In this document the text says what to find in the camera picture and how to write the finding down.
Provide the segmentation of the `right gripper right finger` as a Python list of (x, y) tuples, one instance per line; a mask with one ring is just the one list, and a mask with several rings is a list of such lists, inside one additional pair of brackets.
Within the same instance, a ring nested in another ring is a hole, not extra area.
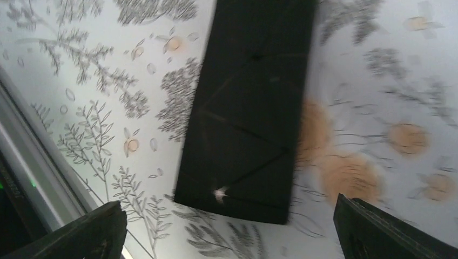
[(457, 258), (457, 248), (359, 198), (339, 194), (333, 221), (345, 259)]

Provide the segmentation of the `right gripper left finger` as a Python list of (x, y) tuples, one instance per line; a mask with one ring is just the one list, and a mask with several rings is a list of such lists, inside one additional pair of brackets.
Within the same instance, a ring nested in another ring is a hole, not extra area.
[(7, 259), (122, 258), (127, 215), (119, 201), (110, 201), (18, 250)]

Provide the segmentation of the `black glasses case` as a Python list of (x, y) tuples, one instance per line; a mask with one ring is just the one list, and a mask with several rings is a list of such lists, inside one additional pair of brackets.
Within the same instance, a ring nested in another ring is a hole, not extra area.
[(317, 1), (217, 1), (174, 201), (285, 225)]

